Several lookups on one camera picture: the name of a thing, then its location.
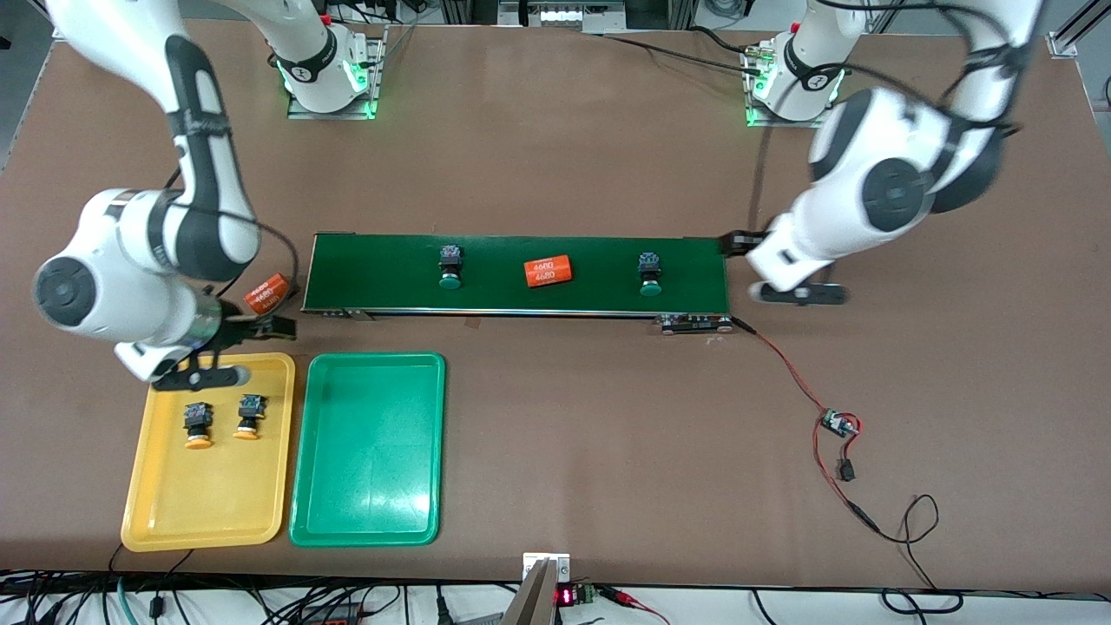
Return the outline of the red clip lead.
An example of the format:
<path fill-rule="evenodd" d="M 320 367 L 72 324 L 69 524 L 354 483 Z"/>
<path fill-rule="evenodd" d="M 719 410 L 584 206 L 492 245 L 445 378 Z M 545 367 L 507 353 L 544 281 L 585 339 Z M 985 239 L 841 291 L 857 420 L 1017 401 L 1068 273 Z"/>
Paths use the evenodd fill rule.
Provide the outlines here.
<path fill-rule="evenodd" d="M 643 604 L 642 601 L 635 599 L 635 597 L 627 592 L 623 592 L 623 589 L 615 589 L 615 587 L 608 585 L 595 585 L 595 593 L 609 602 L 614 602 L 615 605 L 621 606 L 622 608 L 643 612 L 659 618 L 664 625 L 672 625 L 662 613 L 658 612 L 658 609 L 651 609 L 649 606 Z"/>

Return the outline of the silver metal bracket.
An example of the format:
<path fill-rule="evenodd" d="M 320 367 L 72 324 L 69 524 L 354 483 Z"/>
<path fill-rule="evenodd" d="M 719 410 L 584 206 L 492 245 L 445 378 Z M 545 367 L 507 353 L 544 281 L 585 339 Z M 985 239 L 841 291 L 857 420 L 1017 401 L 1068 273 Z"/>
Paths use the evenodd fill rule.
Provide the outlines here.
<path fill-rule="evenodd" d="M 523 554 L 523 573 L 521 574 L 521 578 L 524 579 L 531 569 L 533 569 L 533 566 L 544 562 L 552 562 L 553 566 L 556 566 L 556 581 L 559 584 L 571 583 L 570 555 L 567 553 L 550 553 L 550 551 L 526 551 Z"/>

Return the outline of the grey metal post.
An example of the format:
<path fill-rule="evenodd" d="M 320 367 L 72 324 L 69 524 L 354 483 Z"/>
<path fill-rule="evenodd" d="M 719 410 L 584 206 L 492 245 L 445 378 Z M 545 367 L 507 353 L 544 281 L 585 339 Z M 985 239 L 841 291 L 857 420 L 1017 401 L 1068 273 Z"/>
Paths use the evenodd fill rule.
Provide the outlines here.
<path fill-rule="evenodd" d="M 552 562 L 537 564 L 521 582 L 516 596 L 503 612 L 499 625 L 556 624 L 556 566 Z"/>

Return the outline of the yellow push button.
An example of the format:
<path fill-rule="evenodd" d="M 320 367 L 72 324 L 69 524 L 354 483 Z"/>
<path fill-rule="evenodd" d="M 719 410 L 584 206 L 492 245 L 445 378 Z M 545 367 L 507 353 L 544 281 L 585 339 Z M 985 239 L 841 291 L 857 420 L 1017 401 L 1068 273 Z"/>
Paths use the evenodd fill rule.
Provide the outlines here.
<path fill-rule="evenodd" d="M 237 414 L 239 424 L 233 434 L 234 438 L 257 440 L 261 420 L 266 419 L 267 399 L 259 394 L 246 394 L 240 399 Z"/>
<path fill-rule="evenodd" d="M 214 412 L 207 401 L 187 404 L 184 407 L 183 429 L 187 433 L 187 450 L 206 450 L 212 446 L 211 426 Z"/>

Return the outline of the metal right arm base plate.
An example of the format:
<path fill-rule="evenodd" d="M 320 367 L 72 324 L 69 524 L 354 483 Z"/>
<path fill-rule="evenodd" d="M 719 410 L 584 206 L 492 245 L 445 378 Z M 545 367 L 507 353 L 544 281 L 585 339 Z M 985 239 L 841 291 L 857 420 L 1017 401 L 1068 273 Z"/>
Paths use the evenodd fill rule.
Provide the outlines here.
<path fill-rule="evenodd" d="M 329 40 L 311 60 L 278 67 L 291 120 L 373 120 L 384 78 L 386 39 L 326 26 Z"/>

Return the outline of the yellow plastic tray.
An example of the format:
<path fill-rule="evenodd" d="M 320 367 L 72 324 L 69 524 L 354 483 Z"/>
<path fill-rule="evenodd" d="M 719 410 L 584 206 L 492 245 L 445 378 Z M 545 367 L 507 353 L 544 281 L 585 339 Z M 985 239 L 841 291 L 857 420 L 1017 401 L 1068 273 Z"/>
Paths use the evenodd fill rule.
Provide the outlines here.
<path fill-rule="evenodd" d="M 221 550 L 276 537 L 283 518 L 293 430 L 296 364 L 286 353 L 221 360 L 250 371 L 246 385 L 206 391 L 148 391 L 122 521 L 132 551 Z M 234 438 L 240 399 L 267 399 L 259 438 Z M 187 450 L 187 404 L 214 412 L 212 446 Z"/>

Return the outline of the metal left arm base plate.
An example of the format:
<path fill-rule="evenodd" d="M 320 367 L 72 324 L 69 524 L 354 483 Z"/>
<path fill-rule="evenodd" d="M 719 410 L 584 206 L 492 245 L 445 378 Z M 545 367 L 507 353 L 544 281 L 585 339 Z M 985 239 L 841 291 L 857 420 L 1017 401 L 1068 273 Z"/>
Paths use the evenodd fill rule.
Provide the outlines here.
<path fill-rule="evenodd" d="M 751 70 L 742 75 L 747 127 L 821 127 L 835 102 L 844 69 L 835 67 L 802 80 L 801 69 L 788 67 L 785 47 L 791 38 L 783 31 L 747 47 L 740 56 L 742 67 Z"/>

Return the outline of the green belt conveyor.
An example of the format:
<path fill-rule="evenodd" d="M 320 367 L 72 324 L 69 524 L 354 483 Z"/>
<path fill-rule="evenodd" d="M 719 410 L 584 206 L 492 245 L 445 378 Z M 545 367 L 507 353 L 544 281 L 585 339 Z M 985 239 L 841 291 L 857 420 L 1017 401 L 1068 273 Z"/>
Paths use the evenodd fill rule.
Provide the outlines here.
<path fill-rule="evenodd" d="M 462 285 L 440 288 L 439 250 L 462 248 Z M 639 293 L 638 258 L 661 260 L 662 292 Z M 528 288 L 523 264 L 557 254 L 573 279 Z M 730 332 L 725 258 L 707 238 L 317 234 L 303 312 L 326 316 L 649 319 L 667 335 Z"/>

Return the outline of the green plastic tray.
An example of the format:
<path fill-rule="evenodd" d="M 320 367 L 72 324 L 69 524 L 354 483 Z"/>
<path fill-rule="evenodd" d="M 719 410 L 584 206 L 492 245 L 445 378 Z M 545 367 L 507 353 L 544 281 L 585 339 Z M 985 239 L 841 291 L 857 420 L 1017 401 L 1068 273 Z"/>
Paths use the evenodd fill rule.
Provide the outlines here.
<path fill-rule="evenodd" d="M 436 352 L 311 361 L 288 535 L 301 550 L 392 550 L 439 534 L 447 363 Z"/>

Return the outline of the aluminium frame profile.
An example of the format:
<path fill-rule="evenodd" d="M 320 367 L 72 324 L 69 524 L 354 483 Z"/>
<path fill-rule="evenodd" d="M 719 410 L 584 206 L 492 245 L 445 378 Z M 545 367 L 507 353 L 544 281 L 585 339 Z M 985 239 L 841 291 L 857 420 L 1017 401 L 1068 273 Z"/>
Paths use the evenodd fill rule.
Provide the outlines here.
<path fill-rule="evenodd" d="M 1050 56 L 1075 58 L 1080 40 L 1091 36 L 1108 17 L 1111 17 L 1111 0 L 1084 0 L 1073 16 L 1048 33 L 1045 40 Z"/>

